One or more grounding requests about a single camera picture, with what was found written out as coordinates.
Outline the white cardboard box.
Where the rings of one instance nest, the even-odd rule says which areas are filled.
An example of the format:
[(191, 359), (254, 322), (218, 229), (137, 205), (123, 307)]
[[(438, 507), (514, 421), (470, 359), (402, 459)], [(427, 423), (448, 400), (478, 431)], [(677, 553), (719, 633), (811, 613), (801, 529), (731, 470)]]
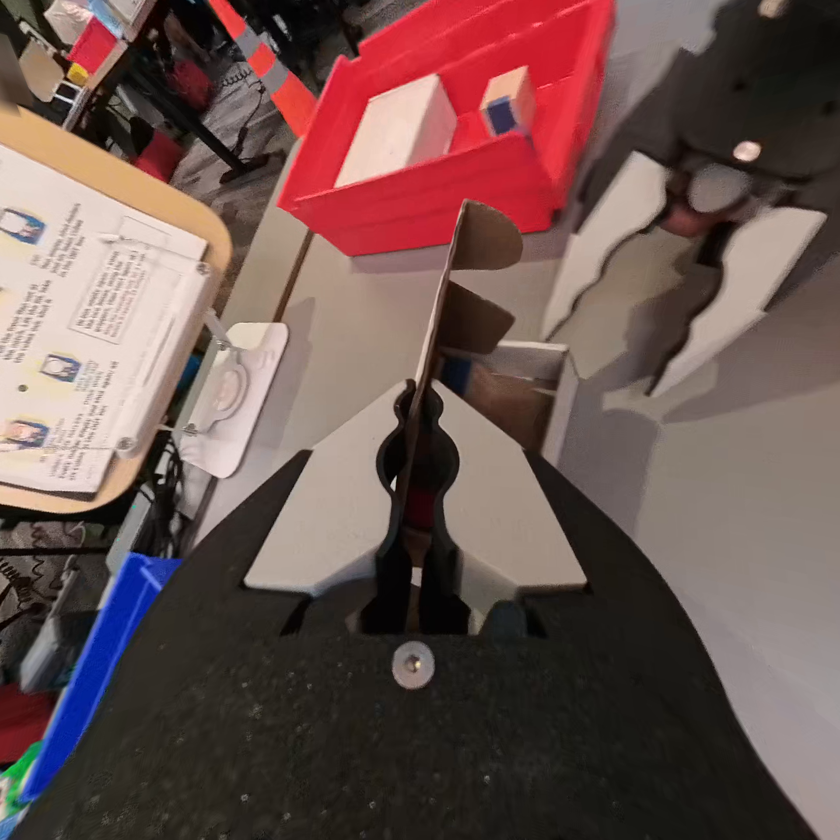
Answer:
[(437, 74), (371, 98), (334, 183), (341, 188), (446, 155), (457, 115)]
[(469, 406), (513, 438), (536, 459), (553, 466), (560, 456), (579, 383), (571, 352), (562, 344), (504, 340), (509, 311), (452, 279), (454, 272), (499, 271), (522, 256), (522, 237), (503, 213), (465, 200), (459, 209), (439, 279), (415, 373), (416, 391), (406, 414), (406, 463), (395, 478), (401, 502), (413, 472), (427, 463), (424, 405), (445, 355), (474, 362)]

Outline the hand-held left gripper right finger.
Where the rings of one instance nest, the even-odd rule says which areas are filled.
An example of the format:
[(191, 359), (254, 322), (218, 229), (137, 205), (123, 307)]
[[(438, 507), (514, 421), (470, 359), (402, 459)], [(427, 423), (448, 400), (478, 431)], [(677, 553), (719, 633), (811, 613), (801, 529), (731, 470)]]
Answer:
[(532, 465), (532, 454), (445, 385), (423, 409), (434, 469), (420, 628), (477, 633), (492, 609), (581, 593), (587, 577)]

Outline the blue plastic bin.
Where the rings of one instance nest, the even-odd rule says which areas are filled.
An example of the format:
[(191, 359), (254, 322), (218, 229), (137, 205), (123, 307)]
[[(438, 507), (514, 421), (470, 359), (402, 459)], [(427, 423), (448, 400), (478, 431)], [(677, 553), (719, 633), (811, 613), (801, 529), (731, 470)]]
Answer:
[(37, 760), (28, 772), (19, 795), (23, 803), (37, 799), (73, 753), (91, 724), (132, 635), (181, 563), (179, 559), (138, 553), (126, 557), (113, 583), (106, 588)]

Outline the grey power strip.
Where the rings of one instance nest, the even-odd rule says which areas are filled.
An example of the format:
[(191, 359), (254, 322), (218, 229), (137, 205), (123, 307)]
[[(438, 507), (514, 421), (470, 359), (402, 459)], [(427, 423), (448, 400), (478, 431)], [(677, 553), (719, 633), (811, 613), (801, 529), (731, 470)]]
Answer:
[(135, 546), (141, 541), (146, 526), (151, 522), (151, 508), (151, 501), (142, 493), (133, 500), (106, 556), (111, 577), (119, 574), (128, 555), (135, 551)]

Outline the orange traffic cone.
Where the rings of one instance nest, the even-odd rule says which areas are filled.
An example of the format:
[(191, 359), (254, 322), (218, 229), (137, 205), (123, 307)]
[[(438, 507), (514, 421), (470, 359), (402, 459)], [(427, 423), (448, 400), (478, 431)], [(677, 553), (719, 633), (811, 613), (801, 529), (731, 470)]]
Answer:
[(250, 68), (269, 94), (280, 115), (298, 138), (309, 132), (318, 100), (289, 70), (228, 1), (208, 1)]

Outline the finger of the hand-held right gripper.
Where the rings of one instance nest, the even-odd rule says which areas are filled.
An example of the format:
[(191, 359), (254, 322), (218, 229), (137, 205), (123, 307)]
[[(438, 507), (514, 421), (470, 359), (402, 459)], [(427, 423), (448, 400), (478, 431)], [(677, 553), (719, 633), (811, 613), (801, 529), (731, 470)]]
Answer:
[(765, 207), (728, 241), (721, 256), (721, 285), (695, 316), (685, 344), (649, 391), (659, 397), (714, 359), (765, 315), (773, 294), (826, 221), (820, 211)]
[(634, 151), (567, 242), (545, 310), (541, 336), (549, 341), (583, 295), (598, 283), (615, 252), (649, 228), (667, 204), (669, 168)]

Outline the red box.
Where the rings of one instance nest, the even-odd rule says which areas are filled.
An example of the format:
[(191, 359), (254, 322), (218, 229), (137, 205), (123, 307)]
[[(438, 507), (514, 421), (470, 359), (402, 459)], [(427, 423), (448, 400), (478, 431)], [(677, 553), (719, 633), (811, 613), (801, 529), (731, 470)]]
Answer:
[(186, 150), (171, 136), (154, 129), (133, 166), (157, 181), (169, 184), (185, 153)]
[(106, 63), (119, 42), (118, 36), (92, 16), (72, 46), (68, 60), (92, 76)]

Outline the green packet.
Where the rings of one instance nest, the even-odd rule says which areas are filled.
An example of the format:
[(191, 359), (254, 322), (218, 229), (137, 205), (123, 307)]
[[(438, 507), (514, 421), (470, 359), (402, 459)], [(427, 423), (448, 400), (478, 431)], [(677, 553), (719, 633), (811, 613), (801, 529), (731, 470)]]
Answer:
[(20, 759), (1, 773), (2, 839), (10, 837), (28, 809), (28, 804), (23, 799), (23, 791), (42, 748), (42, 741), (32, 743)]

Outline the white lamp stand base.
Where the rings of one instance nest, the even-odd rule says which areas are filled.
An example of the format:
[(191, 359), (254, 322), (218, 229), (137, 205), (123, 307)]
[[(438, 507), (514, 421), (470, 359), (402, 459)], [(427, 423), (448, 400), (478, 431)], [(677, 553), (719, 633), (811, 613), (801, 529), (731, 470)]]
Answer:
[(186, 420), (174, 426), (176, 448), (189, 465), (216, 478), (230, 477), (239, 467), (289, 329), (268, 321), (224, 325), (212, 304), (216, 279), (210, 265), (198, 261), (175, 270), (155, 268), (140, 310), (140, 367), (122, 406), (104, 485), (127, 485), (140, 473), (203, 329), (211, 333), (215, 352), (188, 399)]

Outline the red plastic bin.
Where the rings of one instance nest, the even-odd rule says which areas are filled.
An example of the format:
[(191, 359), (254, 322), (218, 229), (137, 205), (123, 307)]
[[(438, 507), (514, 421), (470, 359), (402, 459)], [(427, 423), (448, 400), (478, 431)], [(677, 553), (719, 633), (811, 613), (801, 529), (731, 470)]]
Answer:
[[(300, 142), (278, 206), (347, 256), (446, 245), (464, 200), (496, 208), (524, 234), (551, 226), (590, 137), (615, 27), (613, 1), (425, 2), (340, 56)], [(530, 136), (491, 136), (489, 81), (526, 67)], [(437, 159), (334, 185), (367, 102), (437, 75), (457, 123)]]

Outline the wooden block with blue band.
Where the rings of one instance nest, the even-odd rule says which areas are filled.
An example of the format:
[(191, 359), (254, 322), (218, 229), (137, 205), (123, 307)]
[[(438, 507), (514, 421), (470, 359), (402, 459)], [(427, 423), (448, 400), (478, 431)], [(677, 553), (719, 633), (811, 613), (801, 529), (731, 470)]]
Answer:
[(479, 112), (490, 137), (531, 136), (537, 102), (529, 68), (520, 66), (489, 79)]

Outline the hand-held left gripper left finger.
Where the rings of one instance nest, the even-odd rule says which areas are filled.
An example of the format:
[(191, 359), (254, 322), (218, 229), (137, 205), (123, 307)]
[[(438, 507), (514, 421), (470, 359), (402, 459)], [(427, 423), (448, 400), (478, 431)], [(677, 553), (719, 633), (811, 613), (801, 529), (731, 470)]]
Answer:
[(401, 381), (304, 451), (302, 469), (244, 578), (253, 590), (312, 602), (360, 584), (360, 628), (398, 634), (406, 624), (412, 562), (400, 535), (404, 505), (392, 483), (406, 463)]

